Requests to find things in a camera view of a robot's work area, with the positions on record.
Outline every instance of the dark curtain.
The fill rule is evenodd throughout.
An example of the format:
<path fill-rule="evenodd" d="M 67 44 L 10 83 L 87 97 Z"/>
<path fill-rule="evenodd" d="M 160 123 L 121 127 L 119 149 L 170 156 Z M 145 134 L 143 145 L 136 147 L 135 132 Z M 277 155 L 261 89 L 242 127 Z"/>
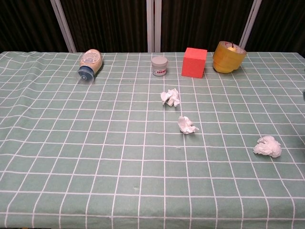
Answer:
<path fill-rule="evenodd" d="M 147 52 L 145 0 L 61 0 L 78 52 Z"/>
<path fill-rule="evenodd" d="M 50 0 L 0 0 L 3 51 L 68 51 Z"/>
<path fill-rule="evenodd" d="M 161 51 L 187 47 L 215 51 L 219 41 L 239 44 L 253 0 L 163 0 Z"/>
<path fill-rule="evenodd" d="M 298 52 L 305 57 L 305 0 L 263 0 L 248 52 Z"/>

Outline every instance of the crumpled paper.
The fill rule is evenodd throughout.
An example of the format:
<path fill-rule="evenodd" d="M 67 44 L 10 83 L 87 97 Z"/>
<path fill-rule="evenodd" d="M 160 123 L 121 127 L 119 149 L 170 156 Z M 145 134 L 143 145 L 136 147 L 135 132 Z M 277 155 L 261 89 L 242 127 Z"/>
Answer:
<path fill-rule="evenodd" d="M 258 139 L 257 142 L 258 144 L 253 149 L 255 154 L 278 157 L 282 153 L 281 144 L 279 144 L 272 136 L 262 137 Z"/>
<path fill-rule="evenodd" d="M 162 92 L 161 93 L 161 99 L 164 103 L 167 103 L 169 106 L 174 105 L 174 107 L 176 107 L 179 103 L 179 93 L 176 90 L 176 88 L 172 89 L 172 90 L 168 90 L 168 92 Z"/>
<path fill-rule="evenodd" d="M 178 125 L 180 130 L 184 134 L 195 133 L 195 130 L 199 130 L 196 126 L 193 126 L 193 122 L 186 116 L 180 116 L 178 119 Z"/>

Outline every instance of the table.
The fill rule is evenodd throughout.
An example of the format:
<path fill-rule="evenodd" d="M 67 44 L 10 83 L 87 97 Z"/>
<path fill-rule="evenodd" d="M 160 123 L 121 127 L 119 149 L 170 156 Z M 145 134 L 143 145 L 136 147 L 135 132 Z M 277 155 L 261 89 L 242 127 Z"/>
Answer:
<path fill-rule="evenodd" d="M 180 52 L 103 53 L 79 85 L 82 53 L 1 53 L 0 227 L 304 228 L 305 59 L 250 52 L 218 74 L 212 54 L 195 79 Z M 253 153 L 265 135 L 280 157 Z"/>

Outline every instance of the white jar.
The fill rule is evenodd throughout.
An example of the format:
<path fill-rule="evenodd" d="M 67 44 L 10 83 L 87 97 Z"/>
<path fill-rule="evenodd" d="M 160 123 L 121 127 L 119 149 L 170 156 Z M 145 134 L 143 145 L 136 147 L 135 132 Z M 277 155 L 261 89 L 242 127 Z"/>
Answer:
<path fill-rule="evenodd" d="M 152 58 L 152 73 L 155 76 L 164 76 L 166 74 L 167 59 L 164 56 Z"/>

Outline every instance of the red cube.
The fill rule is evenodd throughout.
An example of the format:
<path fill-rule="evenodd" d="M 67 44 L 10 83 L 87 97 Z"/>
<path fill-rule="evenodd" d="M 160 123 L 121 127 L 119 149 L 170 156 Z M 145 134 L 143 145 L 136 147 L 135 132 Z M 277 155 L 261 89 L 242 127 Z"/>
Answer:
<path fill-rule="evenodd" d="M 182 76 L 202 78 L 207 50 L 187 48 L 183 57 Z"/>

